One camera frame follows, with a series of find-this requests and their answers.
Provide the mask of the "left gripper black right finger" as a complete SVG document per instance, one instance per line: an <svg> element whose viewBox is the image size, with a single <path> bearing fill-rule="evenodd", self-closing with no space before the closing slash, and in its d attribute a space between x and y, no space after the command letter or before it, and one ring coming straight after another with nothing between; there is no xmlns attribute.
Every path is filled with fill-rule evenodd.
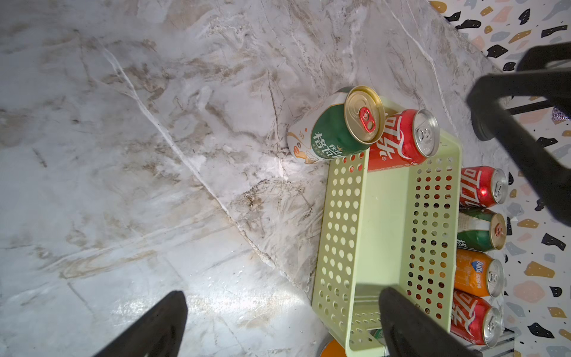
<svg viewBox="0 0 571 357"><path fill-rule="evenodd" d="M379 296L382 330L390 356L476 356L392 287Z"/></svg>

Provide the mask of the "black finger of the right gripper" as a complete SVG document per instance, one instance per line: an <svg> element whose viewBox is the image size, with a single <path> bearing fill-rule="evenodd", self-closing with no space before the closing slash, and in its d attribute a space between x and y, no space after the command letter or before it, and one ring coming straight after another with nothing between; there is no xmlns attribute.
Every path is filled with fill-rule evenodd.
<svg viewBox="0 0 571 357"><path fill-rule="evenodd" d="M537 95L552 102L570 103L570 69L522 71L513 74L487 74L472 86L465 99L470 111L485 113L492 120L492 108L498 113L500 99ZM497 139L545 207L560 223L570 225L570 169L561 165L520 124L502 130Z"/></svg>
<svg viewBox="0 0 571 357"><path fill-rule="evenodd" d="M535 46L523 55L517 64L516 71L543 70L547 69L547 65L551 62L569 60L570 48L570 42Z"/></svg>

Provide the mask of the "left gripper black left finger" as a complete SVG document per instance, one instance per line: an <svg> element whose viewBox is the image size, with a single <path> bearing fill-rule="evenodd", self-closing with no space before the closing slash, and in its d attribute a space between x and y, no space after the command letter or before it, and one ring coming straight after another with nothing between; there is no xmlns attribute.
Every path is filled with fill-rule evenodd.
<svg viewBox="0 0 571 357"><path fill-rule="evenodd" d="M171 291L96 355L177 356L187 324L182 291Z"/></svg>

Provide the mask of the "red cola can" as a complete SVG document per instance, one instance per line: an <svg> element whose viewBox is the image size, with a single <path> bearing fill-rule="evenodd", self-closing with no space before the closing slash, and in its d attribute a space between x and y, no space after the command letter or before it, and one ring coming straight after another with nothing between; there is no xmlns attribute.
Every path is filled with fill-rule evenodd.
<svg viewBox="0 0 571 357"><path fill-rule="evenodd" d="M440 148L440 125L426 109L406 109L387 117L381 138L370 147L368 171L417 166Z"/></svg>
<svg viewBox="0 0 571 357"><path fill-rule="evenodd" d="M503 317L483 298L455 289L451 332L473 345L495 347L503 334Z"/></svg>
<svg viewBox="0 0 571 357"><path fill-rule="evenodd" d="M461 207L490 208L505 202L509 184L501 169L479 166L461 169L460 187Z"/></svg>

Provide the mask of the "orange Fanta can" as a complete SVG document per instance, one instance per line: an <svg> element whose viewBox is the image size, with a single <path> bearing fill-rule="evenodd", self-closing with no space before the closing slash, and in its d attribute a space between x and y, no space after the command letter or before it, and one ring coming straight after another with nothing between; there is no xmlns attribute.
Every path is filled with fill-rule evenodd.
<svg viewBox="0 0 571 357"><path fill-rule="evenodd" d="M477 297L498 298L503 292L504 269L501 261L489 255L458 248L454 288Z"/></svg>
<svg viewBox="0 0 571 357"><path fill-rule="evenodd" d="M327 339L321 344L317 357L346 357L346 353L335 339Z"/></svg>

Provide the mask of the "green herbal tea can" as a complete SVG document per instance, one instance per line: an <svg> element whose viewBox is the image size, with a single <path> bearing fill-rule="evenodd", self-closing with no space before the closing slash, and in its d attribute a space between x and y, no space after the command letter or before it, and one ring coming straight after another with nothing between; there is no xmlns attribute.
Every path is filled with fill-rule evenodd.
<svg viewBox="0 0 571 357"><path fill-rule="evenodd" d="M486 208L459 211L457 247L473 251L499 251L506 244L506 220Z"/></svg>
<svg viewBox="0 0 571 357"><path fill-rule="evenodd" d="M385 118L384 104L374 89L343 87L288 128L288 148L306 165L351 156L381 138Z"/></svg>

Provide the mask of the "green Sprite can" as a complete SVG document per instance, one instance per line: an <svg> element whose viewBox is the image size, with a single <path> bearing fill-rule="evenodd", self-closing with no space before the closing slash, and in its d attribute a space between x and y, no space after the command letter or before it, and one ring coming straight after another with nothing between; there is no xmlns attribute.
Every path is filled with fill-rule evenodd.
<svg viewBox="0 0 571 357"><path fill-rule="evenodd" d="M385 339L385 334L384 334L384 331L382 329L372 330L370 332L370 335L373 336L373 338L376 339L376 341L378 341L382 345L384 345L384 346L387 345L386 339Z"/></svg>

